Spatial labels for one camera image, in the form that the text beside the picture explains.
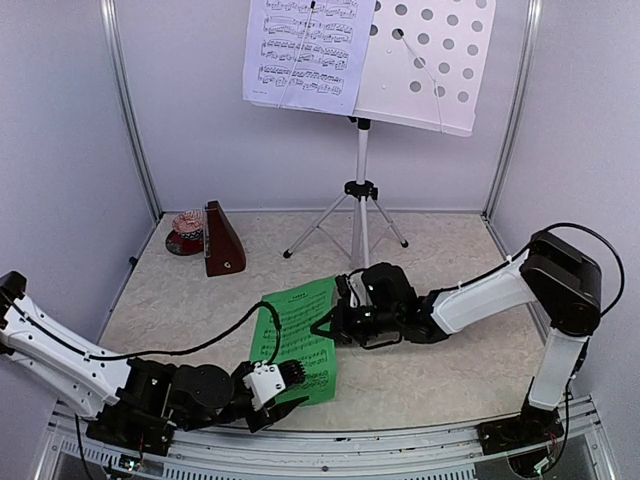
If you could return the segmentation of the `green sheet music page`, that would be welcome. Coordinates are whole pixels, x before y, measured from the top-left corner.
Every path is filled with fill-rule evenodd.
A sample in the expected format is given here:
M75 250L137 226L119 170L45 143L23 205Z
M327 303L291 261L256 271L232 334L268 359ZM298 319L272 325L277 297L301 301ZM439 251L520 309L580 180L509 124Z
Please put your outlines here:
M336 395L337 361L335 343L310 331L313 323L333 307L335 282L331 277L262 297L278 312L282 325L281 343L275 362L298 360L306 377L275 397L283 403L304 397L306 406L328 402Z

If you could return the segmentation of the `white sheet music page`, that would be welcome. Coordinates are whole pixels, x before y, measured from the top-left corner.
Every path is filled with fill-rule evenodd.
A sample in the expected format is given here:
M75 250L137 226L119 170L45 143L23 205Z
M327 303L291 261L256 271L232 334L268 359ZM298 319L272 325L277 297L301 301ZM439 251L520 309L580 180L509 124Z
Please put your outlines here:
M374 1L252 1L243 99L262 106L349 116L373 25Z

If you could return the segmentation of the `white perforated music stand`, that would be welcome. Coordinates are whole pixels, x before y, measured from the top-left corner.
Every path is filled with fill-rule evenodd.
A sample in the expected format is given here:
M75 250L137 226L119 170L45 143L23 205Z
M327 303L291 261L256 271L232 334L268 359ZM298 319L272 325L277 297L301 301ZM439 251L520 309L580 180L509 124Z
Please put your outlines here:
M369 131L375 121L468 137L490 46L493 1L374 1L373 25L354 112L356 177L343 199L354 202L354 267L368 266L369 205L377 203L366 177Z

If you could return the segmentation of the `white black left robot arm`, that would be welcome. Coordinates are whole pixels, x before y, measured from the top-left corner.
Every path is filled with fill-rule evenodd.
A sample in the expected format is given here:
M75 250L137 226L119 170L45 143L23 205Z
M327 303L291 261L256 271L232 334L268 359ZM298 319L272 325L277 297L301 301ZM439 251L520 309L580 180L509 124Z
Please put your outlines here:
M144 427L190 431L243 420L256 432L307 400L281 398L306 380L298 360L246 361L227 373L212 364L160 363L155 350L103 350L47 315L16 271L1 278L1 354L121 445Z

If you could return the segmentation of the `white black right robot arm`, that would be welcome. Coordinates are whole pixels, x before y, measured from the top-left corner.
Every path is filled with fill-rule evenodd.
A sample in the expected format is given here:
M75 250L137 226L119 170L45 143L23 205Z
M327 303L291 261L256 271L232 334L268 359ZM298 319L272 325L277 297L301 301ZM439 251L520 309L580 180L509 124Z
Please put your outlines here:
M404 270L388 262L335 279L338 299L314 322L312 334L338 344L380 347L408 341L435 344L496 314L539 304L550 320L540 366L513 419L511 433L535 442L551 424L581 354L601 323L602 270L595 260L548 230L534 233L523 250L498 267L459 285L420 296Z

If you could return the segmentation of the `brown wooden metronome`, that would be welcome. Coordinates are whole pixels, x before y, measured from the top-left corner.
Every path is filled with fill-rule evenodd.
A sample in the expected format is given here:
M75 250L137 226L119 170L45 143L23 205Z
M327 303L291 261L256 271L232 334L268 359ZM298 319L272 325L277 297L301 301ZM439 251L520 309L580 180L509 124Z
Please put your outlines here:
M243 245L218 201L205 207L205 270L208 277L236 274L246 269Z

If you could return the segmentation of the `patterned ceramic bowl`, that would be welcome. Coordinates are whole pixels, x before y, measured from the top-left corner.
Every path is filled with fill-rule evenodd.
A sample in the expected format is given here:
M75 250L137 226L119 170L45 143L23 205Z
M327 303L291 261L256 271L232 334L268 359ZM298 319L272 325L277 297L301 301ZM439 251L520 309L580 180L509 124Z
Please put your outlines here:
M201 240L204 234L204 213L192 209L176 215L172 221L173 231L184 240Z

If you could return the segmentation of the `dark round saucer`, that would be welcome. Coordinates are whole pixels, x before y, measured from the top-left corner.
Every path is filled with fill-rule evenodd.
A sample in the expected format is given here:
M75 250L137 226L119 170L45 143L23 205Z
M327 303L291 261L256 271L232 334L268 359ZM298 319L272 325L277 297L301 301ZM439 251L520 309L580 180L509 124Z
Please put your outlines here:
M191 256L204 250L203 235L194 238L186 238L175 231L171 231L165 239L166 249L173 255Z

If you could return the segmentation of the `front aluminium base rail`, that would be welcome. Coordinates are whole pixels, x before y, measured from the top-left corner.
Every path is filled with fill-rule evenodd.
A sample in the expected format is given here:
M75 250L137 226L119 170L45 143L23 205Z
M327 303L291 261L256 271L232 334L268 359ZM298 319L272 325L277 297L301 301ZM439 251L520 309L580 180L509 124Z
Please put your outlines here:
M485 452L481 423L516 413L521 396L446 392L423 404L307 407L281 426L177 433L166 456L78 438L57 405L37 447L32 479L617 479L621 472L593 400L571 397L568 430L515 450Z

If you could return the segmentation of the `right aluminium frame post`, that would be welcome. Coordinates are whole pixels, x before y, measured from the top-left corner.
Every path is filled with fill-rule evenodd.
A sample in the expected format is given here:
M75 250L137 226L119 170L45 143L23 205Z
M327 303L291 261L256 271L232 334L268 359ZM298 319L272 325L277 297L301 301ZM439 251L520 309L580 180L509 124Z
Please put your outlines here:
M484 218L488 223L492 223L496 216L516 146L520 122L525 108L530 73L534 63L536 43L541 23L542 7L542 0L530 0L527 3L527 16L523 41L519 57L515 88L509 115L507 117L506 131L501 144L498 164L494 173L489 195L483 210Z

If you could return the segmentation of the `aluminium frame post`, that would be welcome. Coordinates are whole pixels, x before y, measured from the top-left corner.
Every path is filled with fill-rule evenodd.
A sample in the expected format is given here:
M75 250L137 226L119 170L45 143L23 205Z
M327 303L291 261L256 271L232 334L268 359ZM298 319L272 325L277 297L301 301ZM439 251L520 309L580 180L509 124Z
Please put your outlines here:
M102 25L114 74L117 98L123 116L126 137L133 155L134 168L139 178L150 217L158 225L163 209L147 162L141 132L137 121L133 96L130 90L126 60L119 31L117 5L114 0L100 0Z
M496 216L516 146L520 122L525 108L530 73L534 63L536 43L541 23L542 7L542 0L530 0L527 3L527 16L523 41L519 57L515 88L509 115L507 117L506 131L501 144L498 164L494 173L489 195L483 210L484 218L488 223L492 223Z

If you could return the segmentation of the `left aluminium frame post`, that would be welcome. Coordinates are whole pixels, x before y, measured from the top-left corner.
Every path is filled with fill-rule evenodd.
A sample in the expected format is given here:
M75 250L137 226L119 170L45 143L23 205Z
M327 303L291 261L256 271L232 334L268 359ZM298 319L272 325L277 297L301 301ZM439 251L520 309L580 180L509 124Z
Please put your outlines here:
M123 116L126 137L133 155L134 168L139 178L150 217L158 225L163 209L147 162L141 132L137 121L133 96L130 90L126 60L119 31L117 5L114 0L100 0L102 25L114 74L117 98Z

